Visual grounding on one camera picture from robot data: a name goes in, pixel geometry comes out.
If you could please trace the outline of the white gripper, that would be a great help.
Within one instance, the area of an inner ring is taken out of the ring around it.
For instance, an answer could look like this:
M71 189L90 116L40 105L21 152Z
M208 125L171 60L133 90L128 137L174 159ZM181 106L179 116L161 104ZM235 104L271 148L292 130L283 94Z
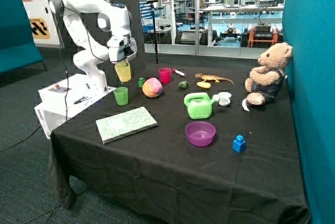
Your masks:
M134 37L112 36L107 42L109 59L112 63L126 61L126 66L130 66L130 60L134 59L137 54L137 43Z

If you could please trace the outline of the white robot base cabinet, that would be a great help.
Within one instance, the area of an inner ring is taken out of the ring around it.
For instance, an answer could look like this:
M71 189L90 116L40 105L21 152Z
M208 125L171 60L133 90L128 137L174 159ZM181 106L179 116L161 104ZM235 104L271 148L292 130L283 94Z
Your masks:
M95 102L112 92L114 87L98 92L88 87L88 77L75 74L38 90L42 102L35 113L47 139L51 132Z

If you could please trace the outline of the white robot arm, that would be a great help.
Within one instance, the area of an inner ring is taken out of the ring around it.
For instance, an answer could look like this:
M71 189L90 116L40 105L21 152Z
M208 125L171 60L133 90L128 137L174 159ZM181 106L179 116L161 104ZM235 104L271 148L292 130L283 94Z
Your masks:
M63 15L64 25L73 42L83 50L75 54L75 65L88 77L89 93L102 94L108 91L104 71L97 65L103 62L118 63L135 58L137 43L131 34L132 16L122 3L105 0L50 0L50 10ZM111 38L104 46L98 43L85 27L81 14L97 14L97 24Z

